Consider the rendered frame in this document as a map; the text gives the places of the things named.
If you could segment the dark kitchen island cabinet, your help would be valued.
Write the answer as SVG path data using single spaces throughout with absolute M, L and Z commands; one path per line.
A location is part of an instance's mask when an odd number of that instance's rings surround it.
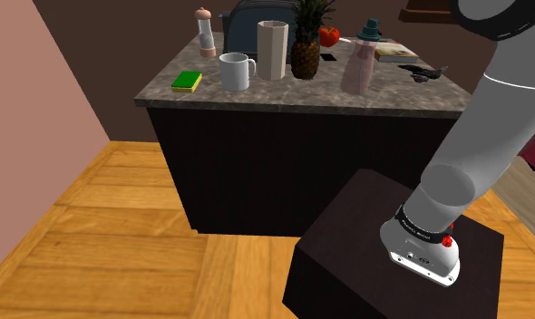
M 135 96 L 151 119 L 190 225 L 201 233 L 299 237 L 360 169 L 414 189 L 470 94 L 375 63 L 367 91 L 343 92 L 354 50 L 326 48 L 312 80 L 291 73 L 222 88 L 218 58 L 184 48 Z M 174 92 L 183 71 L 195 92 Z

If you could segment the white mug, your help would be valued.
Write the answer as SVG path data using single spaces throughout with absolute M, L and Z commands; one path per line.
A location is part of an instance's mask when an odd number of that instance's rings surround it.
M 224 53 L 219 57 L 221 85 L 228 92 L 242 92 L 257 71 L 256 62 L 243 53 Z

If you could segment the beige faceted tall cup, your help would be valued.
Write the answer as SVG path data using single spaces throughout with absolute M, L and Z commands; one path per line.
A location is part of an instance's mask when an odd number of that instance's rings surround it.
M 261 21 L 257 32 L 258 76 L 277 81 L 285 76 L 288 24 L 281 21 Z

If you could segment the green and yellow sponge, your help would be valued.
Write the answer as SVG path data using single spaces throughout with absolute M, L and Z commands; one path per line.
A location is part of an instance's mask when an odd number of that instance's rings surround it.
M 171 84 L 174 92 L 195 92 L 202 79 L 202 72 L 183 71 Z

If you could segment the pineapple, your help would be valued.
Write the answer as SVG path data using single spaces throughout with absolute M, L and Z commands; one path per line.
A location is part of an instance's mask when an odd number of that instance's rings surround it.
M 330 20 L 336 0 L 297 0 L 292 5 L 296 40 L 291 47 L 293 75 L 300 80 L 312 80 L 319 65 L 319 29 Z

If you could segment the dark robot stand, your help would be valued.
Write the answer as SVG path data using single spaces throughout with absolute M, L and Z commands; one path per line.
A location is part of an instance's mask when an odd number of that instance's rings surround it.
M 360 169 L 298 240 L 284 305 L 297 319 L 497 319 L 504 236 L 455 222 L 461 272 L 449 287 L 396 265 L 379 236 L 411 190 Z

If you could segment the dark blue toaster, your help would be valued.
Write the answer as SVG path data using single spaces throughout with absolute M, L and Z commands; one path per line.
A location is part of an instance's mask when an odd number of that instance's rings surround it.
M 224 11 L 222 19 L 223 53 L 245 53 L 257 58 L 257 25 L 261 21 L 280 21 L 288 24 L 286 64 L 296 41 L 295 13 L 292 10 L 299 0 L 240 0 L 233 10 Z

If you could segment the pink bottle with teal cap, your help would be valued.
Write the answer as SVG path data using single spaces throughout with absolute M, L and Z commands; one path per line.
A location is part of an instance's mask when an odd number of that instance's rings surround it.
M 356 35 L 355 49 L 344 69 L 340 88 L 349 94 L 364 94 L 373 73 L 375 48 L 381 39 L 380 20 L 369 18 L 363 29 Z

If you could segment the red tomato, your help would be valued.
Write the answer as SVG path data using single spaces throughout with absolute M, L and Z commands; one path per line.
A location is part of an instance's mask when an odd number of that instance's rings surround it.
M 319 42 L 323 47 L 331 47 L 337 44 L 340 37 L 340 32 L 332 26 L 319 28 Z

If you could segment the book with beige cover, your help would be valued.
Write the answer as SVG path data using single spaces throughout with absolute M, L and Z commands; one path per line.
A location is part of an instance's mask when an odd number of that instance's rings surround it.
M 400 43 L 378 43 L 374 58 L 381 63 L 416 63 L 419 56 Z

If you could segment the black toy jet plane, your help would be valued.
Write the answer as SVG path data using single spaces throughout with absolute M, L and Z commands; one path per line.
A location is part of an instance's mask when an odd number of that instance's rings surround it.
M 410 71 L 410 76 L 415 82 L 428 82 L 429 80 L 439 79 L 441 75 L 446 71 L 447 66 L 444 66 L 437 70 L 424 69 L 423 67 L 412 65 L 412 64 L 403 64 L 399 65 L 399 68 L 406 71 Z

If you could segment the dark wooden wall shelf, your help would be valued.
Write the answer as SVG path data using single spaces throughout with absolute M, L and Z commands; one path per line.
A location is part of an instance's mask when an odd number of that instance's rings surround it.
M 450 0 L 408 0 L 398 20 L 418 24 L 456 24 L 450 11 Z

